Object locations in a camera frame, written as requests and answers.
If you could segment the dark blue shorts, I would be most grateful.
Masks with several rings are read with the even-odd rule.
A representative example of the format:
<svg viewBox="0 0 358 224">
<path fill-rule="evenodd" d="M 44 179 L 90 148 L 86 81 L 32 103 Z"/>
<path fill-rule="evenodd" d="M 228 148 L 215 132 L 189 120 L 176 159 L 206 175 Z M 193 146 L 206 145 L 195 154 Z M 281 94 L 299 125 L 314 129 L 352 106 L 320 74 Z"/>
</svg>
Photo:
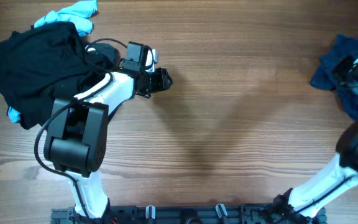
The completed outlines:
<svg viewBox="0 0 358 224">
<path fill-rule="evenodd" d="M 320 56 L 310 85 L 320 90 L 335 91 L 343 111 L 357 120 L 358 39 L 338 35 L 331 50 Z"/>
</svg>

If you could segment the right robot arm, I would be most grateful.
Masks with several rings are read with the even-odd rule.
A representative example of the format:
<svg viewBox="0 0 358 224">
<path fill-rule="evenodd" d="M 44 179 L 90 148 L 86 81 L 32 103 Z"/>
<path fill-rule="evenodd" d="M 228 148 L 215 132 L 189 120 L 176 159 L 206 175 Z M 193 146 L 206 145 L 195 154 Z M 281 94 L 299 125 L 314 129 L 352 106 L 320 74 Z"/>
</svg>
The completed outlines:
<svg viewBox="0 0 358 224">
<path fill-rule="evenodd" d="M 358 57 L 344 70 L 358 78 Z M 328 203 L 344 192 L 358 187 L 358 120 L 342 134 L 329 163 L 304 184 L 278 195 L 272 209 L 283 220 L 301 216 L 312 219 Z"/>
</svg>

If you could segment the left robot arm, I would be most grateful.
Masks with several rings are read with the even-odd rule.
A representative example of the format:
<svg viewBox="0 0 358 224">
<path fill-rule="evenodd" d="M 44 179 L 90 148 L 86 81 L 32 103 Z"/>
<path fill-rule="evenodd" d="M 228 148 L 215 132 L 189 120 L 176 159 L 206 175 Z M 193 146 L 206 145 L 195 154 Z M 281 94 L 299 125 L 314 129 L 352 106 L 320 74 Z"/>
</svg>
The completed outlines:
<svg viewBox="0 0 358 224">
<path fill-rule="evenodd" d="M 158 51 L 129 42 L 117 69 L 72 100 L 57 99 L 46 133 L 44 158 L 53 164 L 45 170 L 67 179 L 75 199 L 69 208 L 54 209 L 51 223 L 112 223 L 110 201 L 104 193 L 99 168 L 106 152 L 108 124 L 123 102 L 135 95 L 168 90 L 173 80 L 157 68 Z"/>
</svg>

